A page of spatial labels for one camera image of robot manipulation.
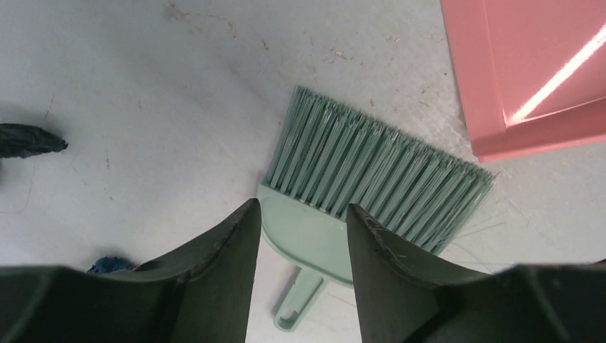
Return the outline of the green hand brush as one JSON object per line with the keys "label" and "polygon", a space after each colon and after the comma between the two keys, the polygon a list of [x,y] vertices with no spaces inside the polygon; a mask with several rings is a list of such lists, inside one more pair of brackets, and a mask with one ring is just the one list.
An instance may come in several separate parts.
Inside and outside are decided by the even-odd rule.
{"label": "green hand brush", "polygon": [[439,254],[483,204],[494,180],[476,164],[298,86],[257,190],[264,238],[299,268],[275,327],[295,330],[329,283],[353,285],[350,204]]}

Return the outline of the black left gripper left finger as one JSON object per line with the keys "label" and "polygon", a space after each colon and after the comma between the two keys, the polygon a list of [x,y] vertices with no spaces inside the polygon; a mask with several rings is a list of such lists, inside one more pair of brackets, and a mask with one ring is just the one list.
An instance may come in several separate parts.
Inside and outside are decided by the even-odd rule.
{"label": "black left gripper left finger", "polygon": [[243,342],[261,236],[249,199],[131,271],[1,269],[3,342]]}

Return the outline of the pink dustpan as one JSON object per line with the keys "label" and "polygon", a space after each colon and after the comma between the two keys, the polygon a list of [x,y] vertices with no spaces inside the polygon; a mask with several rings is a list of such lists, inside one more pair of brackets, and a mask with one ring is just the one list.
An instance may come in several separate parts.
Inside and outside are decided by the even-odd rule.
{"label": "pink dustpan", "polygon": [[443,1],[481,162],[605,140],[603,1]]}

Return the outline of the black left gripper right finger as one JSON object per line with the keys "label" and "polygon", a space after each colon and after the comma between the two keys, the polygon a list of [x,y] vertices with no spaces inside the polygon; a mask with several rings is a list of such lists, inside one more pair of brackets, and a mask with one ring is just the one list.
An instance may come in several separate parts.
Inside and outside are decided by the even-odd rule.
{"label": "black left gripper right finger", "polygon": [[364,342],[603,342],[605,263],[518,264],[485,274],[347,213]]}

